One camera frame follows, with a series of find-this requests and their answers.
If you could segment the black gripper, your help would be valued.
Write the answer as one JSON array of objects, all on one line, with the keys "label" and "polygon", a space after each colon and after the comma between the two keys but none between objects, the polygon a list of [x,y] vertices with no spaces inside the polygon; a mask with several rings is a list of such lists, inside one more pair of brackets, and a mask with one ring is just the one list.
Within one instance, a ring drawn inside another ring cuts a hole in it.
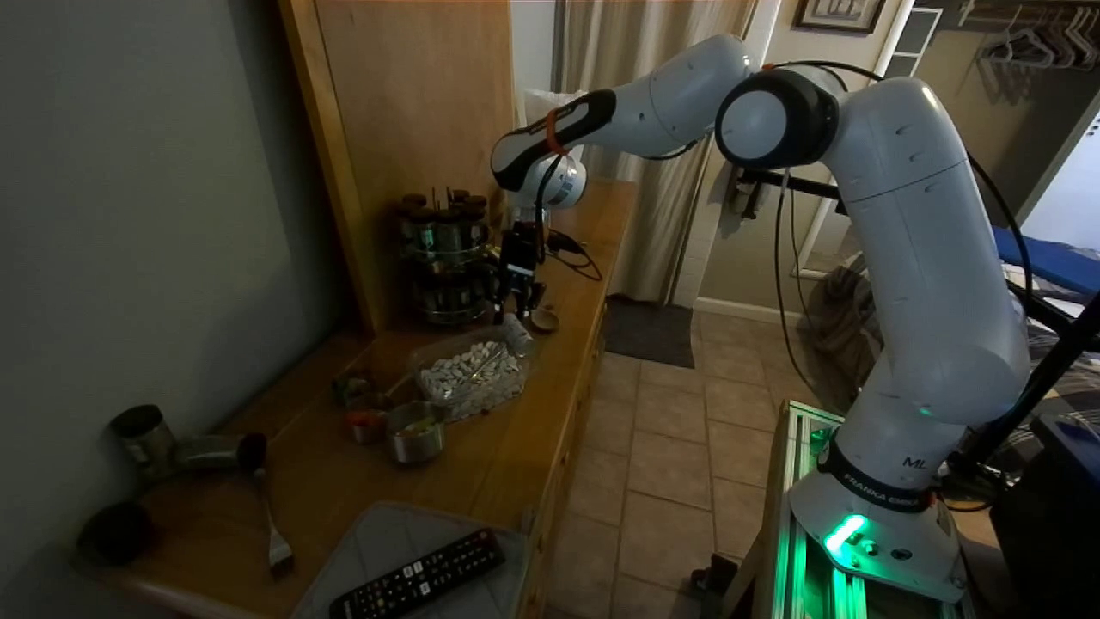
[{"label": "black gripper", "polygon": [[542,263],[542,238],[535,223],[513,223],[503,238],[497,253],[497,292],[514,307],[519,315],[529,315],[546,284],[535,280]]}]

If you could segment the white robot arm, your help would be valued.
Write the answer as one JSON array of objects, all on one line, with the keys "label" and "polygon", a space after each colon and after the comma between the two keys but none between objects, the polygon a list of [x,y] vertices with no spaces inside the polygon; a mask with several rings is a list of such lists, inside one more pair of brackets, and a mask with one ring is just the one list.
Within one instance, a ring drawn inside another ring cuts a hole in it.
[{"label": "white robot arm", "polygon": [[670,157],[699,139],[741,169],[825,165],[870,268],[882,351],[798,495],[927,509],[938,464],[1008,416],[1029,378],[1024,315],[953,118],[918,79],[839,96],[715,33],[503,133],[493,174],[533,194],[535,169],[575,145]]}]

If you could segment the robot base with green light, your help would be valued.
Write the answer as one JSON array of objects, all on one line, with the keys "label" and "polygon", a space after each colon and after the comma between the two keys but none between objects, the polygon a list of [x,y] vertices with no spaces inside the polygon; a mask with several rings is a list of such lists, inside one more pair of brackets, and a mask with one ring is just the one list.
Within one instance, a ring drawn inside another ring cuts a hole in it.
[{"label": "robot base with green light", "polygon": [[774,514],[757,551],[763,619],[961,619],[970,578],[950,509],[892,511],[821,471],[834,414],[789,399],[780,414],[770,480]]}]

